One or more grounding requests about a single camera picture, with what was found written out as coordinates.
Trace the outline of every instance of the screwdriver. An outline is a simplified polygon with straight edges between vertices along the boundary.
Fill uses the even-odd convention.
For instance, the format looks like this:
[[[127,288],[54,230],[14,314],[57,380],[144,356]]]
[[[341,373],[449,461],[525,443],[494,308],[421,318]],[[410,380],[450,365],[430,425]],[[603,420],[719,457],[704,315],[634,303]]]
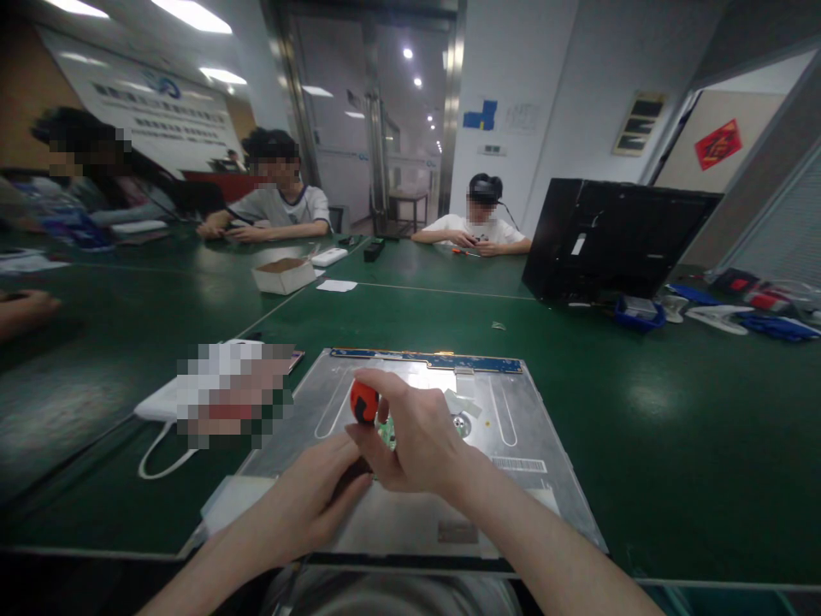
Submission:
[[[481,256],[481,255],[474,254],[473,252],[460,251],[458,248],[454,248],[453,251],[456,252],[457,254],[466,254],[469,257],[480,257]]]

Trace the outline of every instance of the red object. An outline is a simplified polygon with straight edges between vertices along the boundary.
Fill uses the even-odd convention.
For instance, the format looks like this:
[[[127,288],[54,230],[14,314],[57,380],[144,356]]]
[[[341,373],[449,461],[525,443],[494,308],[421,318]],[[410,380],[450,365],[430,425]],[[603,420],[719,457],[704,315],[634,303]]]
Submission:
[[[239,201],[246,194],[255,191],[260,184],[268,182],[263,177],[242,174],[215,174],[203,171],[183,171],[183,177],[188,181],[209,181],[216,184],[222,191],[226,205]]]
[[[695,144],[695,156],[699,159],[702,171],[721,163],[742,148],[738,122],[730,120],[718,130],[708,134]]]
[[[372,424],[379,410],[379,392],[359,381],[351,387],[351,411],[361,424]]]

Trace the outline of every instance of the white power bank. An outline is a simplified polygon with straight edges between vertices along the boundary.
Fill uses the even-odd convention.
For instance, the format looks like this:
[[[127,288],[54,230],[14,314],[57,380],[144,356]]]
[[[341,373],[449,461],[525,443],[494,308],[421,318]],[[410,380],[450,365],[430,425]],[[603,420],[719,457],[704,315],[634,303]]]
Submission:
[[[344,248],[328,248],[325,252],[320,252],[310,261],[314,265],[319,265],[320,267],[328,267],[330,264],[334,264],[341,258],[345,258],[347,256],[348,251]]]

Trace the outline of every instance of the white t-shirt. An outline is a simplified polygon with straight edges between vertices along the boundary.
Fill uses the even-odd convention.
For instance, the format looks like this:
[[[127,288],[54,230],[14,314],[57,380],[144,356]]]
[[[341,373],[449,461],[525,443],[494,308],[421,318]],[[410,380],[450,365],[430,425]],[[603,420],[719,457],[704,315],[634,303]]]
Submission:
[[[263,184],[239,201],[228,206],[228,211],[241,221],[253,224],[267,220],[271,227],[288,227],[323,220],[331,226],[328,197],[322,189],[305,186],[293,203],[282,196],[275,184]]]
[[[515,244],[518,241],[524,240],[523,234],[516,231],[507,222],[495,217],[488,218],[487,222],[483,225],[474,225],[468,222],[466,218],[462,218],[456,214],[447,214],[422,231],[445,230],[466,231],[479,241],[489,241],[494,244]],[[453,246],[453,243],[447,240],[436,243]]]

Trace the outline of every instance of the person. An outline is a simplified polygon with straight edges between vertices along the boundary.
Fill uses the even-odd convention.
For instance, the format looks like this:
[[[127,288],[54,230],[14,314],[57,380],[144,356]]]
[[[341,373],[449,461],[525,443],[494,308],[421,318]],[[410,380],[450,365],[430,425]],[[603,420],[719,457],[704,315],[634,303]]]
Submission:
[[[248,173],[248,169],[246,169],[242,161],[239,160],[239,154],[237,154],[236,150],[228,150],[228,160],[237,166],[240,173]]]
[[[381,394],[379,420],[393,417],[395,451],[374,426],[356,423],[346,426],[347,435],[306,449],[254,506],[211,537],[141,613],[211,613],[243,583],[329,542],[371,484],[370,474],[360,475],[331,500],[343,473],[361,454],[385,489],[438,495],[470,519],[516,570],[543,613],[661,614],[592,543],[459,436],[440,390],[413,388],[382,370],[361,369],[354,376]],[[385,589],[381,596],[388,596]],[[342,603],[339,611],[319,607],[303,612],[299,605],[293,611],[350,613]],[[425,601],[428,610],[433,604]],[[450,613],[476,613],[462,607]]]
[[[530,240],[507,222],[492,216],[501,203],[502,180],[477,174],[468,185],[468,220],[446,214],[410,238],[423,244],[447,244],[475,249],[483,257],[527,254]]]
[[[269,184],[260,186],[225,210],[210,214],[197,232],[206,240],[229,237],[240,242],[264,242],[318,237],[330,228],[328,198],[321,189],[299,178],[297,143],[282,130],[257,128],[242,146],[251,157],[254,175]],[[226,227],[234,220],[248,226]],[[260,227],[255,222],[266,222]]]
[[[45,291],[0,291],[0,343],[42,327],[51,320],[61,305],[59,299],[51,297]]]
[[[71,178],[68,191],[98,226],[178,218],[171,175],[136,152],[117,128],[60,107],[46,111],[32,135],[49,144],[50,174]]]

